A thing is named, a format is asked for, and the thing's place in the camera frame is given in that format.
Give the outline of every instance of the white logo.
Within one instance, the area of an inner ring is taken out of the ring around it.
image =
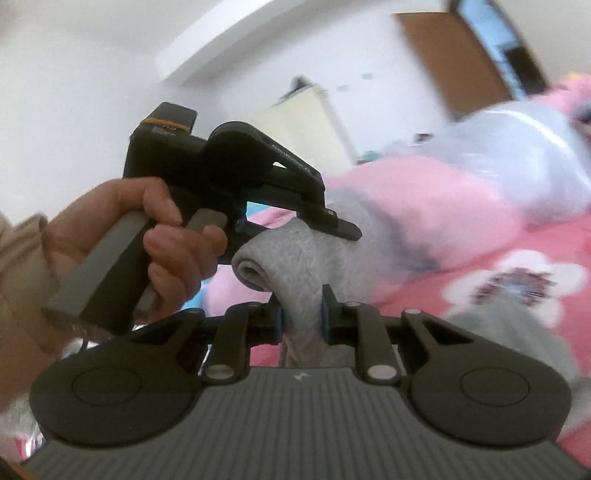
[[[308,374],[304,373],[304,372],[300,372],[297,375],[294,375],[294,378],[298,381],[301,382],[303,379],[309,377]]]

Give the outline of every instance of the white flower pattern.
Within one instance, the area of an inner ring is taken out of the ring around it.
[[[553,264],[538,251],[513,250],[495,264],[494,270],[476,270],[445,286],[441,296],[452,304],[452,307],[442,314],[442,318],[465,312],[474,304],[474,295],[481,285],[499,273],[507,273],[516,268],[548,274],[548,279],[552,282],[552,285],[548,286],[548,296],[528,307],[530,312],[548,328],[556,327],[562,318],[563,306],[560,297],[582,291],[589,281],[589,272],[581,265],[560,262]]]

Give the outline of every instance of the gray handle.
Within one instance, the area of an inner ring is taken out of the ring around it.
[[[226,228],[228,217],[222,212],[216,212],[207,208],[199,209],[195,215],[189,220],[185,228],[194,232],[201,233],[203,229],[209,225],[215,225],[220,228]],[[146,321],[150,316],[152,309],[156,302],[156,291],[152,284],[144,290],[143,295],[135,306],[134,319],[136,321]]]

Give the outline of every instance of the blue fabric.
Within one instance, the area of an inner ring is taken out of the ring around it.
[[[265,208],[267,208],[267,205],[248,202],[248,204],[246,205],[246,217],[249,218],[251,215],[258,213],[264,210]],[[181,310],[204,309],[205,289],[207,288],[208,283],[208,280],[204,281],[201,286],[201,290],[199,290],[199,293],[197,293],[197,295],[195,295],[191,300],[189,300],[185,305],[183,305],[183,308]]]

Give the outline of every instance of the plastic bag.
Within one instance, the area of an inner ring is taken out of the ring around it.
[[[528,225],[563,222],[591,205],[591,148],[567,116],[508,102],[449,125],[413,148],[491,181]]]

